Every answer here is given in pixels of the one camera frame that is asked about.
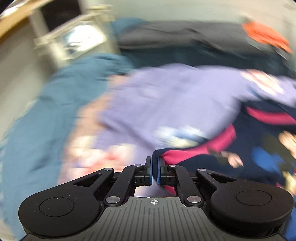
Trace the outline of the navy cartoon mouse sweater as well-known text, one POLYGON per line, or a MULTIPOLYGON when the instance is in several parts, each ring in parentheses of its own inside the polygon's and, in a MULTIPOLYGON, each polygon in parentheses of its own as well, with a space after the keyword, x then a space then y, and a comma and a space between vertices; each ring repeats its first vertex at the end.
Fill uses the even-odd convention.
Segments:
POLYGON ((191 148, 166 148, 152 155, 152 176, 161 164, 188 172, 207 169, 276 185, 295 196, 295 108, 273 101, 248 101, 237 118, 211 140, 191 148))

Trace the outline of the lilac floral bed sheet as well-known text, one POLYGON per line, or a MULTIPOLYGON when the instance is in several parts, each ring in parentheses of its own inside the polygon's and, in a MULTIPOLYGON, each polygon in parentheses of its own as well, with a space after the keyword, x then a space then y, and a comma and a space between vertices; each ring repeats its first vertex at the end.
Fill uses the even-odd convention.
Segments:
POLYGON ((107 92, 78 109, 59 183, 105 167, 121 171, 160 148, 210 139, 245 101, 295 107, 295 81, 256 70, 170 64, 114 75, 107 92))

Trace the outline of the teal blue blanket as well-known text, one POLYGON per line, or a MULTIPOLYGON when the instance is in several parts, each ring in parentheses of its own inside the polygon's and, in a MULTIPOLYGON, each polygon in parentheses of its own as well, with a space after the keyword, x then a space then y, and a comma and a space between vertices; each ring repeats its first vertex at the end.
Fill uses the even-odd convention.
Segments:
POLYGON ((14 240, 25 232, 18 208, 28 196, 58 183, 64 146, 79 108, 101 96, 111 75, 134 65, 128 57, 92 54, 58 70, 1 142, 1 219, 14 240))

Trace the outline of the grey quilt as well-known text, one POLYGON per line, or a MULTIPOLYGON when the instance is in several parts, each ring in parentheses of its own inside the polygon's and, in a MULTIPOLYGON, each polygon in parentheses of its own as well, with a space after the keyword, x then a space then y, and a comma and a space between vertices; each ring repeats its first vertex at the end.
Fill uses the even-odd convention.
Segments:
POLYGON ((258 54, 269 45, 248 37, 241 25, 223 22, 158 21, 137 25, 119 34, 123 49, 148 49, 201 44, 223 52, 258 54))

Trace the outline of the orange cloth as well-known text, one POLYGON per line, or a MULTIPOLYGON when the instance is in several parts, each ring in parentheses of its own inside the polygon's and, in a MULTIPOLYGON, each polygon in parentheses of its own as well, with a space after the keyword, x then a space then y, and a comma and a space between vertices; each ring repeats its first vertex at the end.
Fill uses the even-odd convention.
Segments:
POLYGON ((292 53, 289 41, 276 30, 254 21, 243 23, 242 28, 248 37, 255 41, 292 53))

